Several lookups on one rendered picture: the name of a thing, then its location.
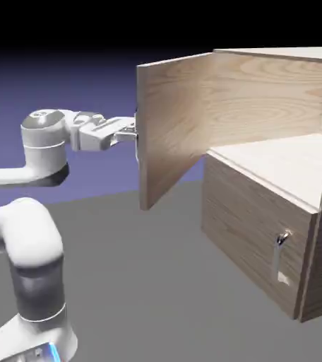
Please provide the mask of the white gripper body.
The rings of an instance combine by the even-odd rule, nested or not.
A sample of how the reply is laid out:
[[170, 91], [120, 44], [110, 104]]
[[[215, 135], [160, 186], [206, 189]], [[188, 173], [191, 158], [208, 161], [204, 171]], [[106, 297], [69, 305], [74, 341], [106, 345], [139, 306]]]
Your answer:
[[112, 135], [124, 127], [134, 127], [135, 117], [112, 117], [94, 119], [81, 126], [79, 149], [81, 151], [106, 151], [111, 148]]

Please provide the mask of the curved metal door handle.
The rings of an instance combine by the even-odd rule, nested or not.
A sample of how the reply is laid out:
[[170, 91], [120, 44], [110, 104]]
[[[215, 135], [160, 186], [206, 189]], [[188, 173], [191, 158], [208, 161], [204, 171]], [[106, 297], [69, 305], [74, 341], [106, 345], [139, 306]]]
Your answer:
[[135, 125], [134, 125], [134, 129], [135, 129], [135, 134], [136, 134], [136, 140], [135, 140], [135, 158], [139, 167], [139, 157], [138, 157], [138, 128], [137, 128], [137, 111], [138, 111], [138, 106], [136, 106], [135, 112], [134, 112], [134, 117], [135, 117]]

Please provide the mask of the light wood cabinet door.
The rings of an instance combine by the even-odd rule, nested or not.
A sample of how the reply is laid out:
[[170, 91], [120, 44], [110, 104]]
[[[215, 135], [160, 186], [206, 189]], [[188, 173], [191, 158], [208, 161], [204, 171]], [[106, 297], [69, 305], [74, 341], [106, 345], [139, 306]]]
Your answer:
[[152, 208], [208, 145], [205, 94], [212, 53], [137, 66], [139, 205]]

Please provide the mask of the light wood cabinet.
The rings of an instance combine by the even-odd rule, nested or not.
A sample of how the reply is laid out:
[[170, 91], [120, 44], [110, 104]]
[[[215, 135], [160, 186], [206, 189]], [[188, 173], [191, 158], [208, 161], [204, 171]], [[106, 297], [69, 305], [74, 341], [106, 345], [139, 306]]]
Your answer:
[[208, 153], [318, 212], [295, 320], [322, 316], [322, 47], [218, 49]]

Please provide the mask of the darker wood cabinet door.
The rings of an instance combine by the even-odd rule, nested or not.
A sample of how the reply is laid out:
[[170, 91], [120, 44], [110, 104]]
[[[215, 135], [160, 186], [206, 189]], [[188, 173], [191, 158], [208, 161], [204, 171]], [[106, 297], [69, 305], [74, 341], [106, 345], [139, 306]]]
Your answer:
[[[292, 319], [301, 307], [317, 216], [314, 208], [221, 157], [213, 153], [205, 157], [204, 233]], [[292, 235], [283, 245], [280, 271], [288, 285], [271, 276], [275, 239], [287, 229]]]

